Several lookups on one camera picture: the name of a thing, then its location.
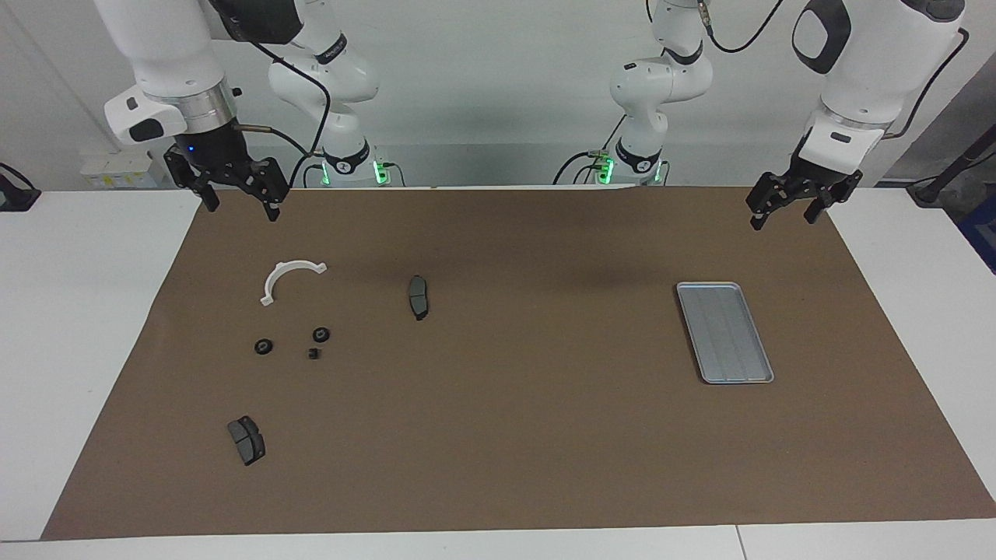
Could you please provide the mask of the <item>black stand pole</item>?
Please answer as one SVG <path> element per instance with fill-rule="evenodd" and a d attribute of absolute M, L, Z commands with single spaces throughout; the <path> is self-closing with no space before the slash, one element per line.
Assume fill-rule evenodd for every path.
<path fill-rule="evenodd" d="M 993 123 L 965 152 L 954 159 L 941 173 L 923 180 L 915 180 L 907 185 L 907 193 L 912 201 L 921 207 L 931 207 L 940 194 L 964 171 L 974 169 L 989 162 L 996 156 L 996 123 Z"/>

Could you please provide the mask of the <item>dark grey grooved brake pad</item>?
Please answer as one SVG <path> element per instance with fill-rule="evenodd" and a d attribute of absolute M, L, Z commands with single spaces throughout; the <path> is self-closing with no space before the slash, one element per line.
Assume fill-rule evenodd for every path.
<path fill-rule="evenodd" d="M 265 456 L 265 441 L 257 423 L 252 418 L 234 419 L 234 421 L 227 423 L 226 428 L 245 467 L 249 467 Z"/>

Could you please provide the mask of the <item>brown table mat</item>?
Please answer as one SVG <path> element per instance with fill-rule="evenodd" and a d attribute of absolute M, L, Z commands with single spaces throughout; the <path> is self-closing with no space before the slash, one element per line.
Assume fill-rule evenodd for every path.
<path fill-rule="evenodd" d="M 298 191 L 270 222 L 221 192 L 43 539 L 996 516 L 831 220 L 757 233 L 744 199 Z M 328 270 L 263 307 L 291 260 Z M 701 380 L 680 282 L 742 287 L 772 383 Z M 249 467 L 241 417 L 266 446 Z"/>

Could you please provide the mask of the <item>black clamp mount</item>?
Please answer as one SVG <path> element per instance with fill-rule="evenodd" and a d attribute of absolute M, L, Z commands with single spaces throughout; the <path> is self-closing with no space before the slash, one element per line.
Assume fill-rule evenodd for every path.
<path fill-rule="evenodd" d="M 17 187 L 9 175 L 20 180 L 25 187 Z M 42 191 L 20 170 L 0 162 L 0 212 L 28 212 L 41 194 Z"/>

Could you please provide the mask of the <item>blue crate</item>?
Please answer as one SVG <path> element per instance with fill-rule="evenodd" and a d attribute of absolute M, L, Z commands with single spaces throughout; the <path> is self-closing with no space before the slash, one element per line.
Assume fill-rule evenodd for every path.
<path fill-rule="evenodd" d="M 996 275 L 996 194 L 986 198 L 956 225 L 968 244 Z"/>

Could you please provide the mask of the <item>white curved plastic bracket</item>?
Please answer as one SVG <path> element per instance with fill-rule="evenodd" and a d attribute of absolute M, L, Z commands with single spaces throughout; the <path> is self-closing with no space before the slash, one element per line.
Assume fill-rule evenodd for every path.
<path fill-rule="evenodd" d="M 291 260 L 277 263 L 264 280 L 263 295 L 260 298 L 260 304 L 263 307 L 272 305 L 276 299 L 275 290 L 278 280 L 284 275 L 298 270 L 307 270 L 321 275 L 328 270 L 328 266 L 324 262 L 316 263 L 310 260 Z"/>

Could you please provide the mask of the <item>grey metal tray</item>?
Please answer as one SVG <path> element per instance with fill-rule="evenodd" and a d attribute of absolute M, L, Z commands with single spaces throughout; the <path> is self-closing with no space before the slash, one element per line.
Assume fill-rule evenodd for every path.
<path fill-rule="evenodd" d="M 774 371 L 739 284 L 680 282 L 675 291 L 704 383 L 773 382 Z"/>

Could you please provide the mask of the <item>white wall socket box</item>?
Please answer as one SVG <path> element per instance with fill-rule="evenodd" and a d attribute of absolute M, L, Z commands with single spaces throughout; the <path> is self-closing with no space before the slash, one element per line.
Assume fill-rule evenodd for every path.
<path fill-rule="evenodd" d="M 106 189 L 159 189 L 165 187 L 165 170 L 150 152 L 119 152 L 88 156 L 79 175 L 89 187 Z"/>

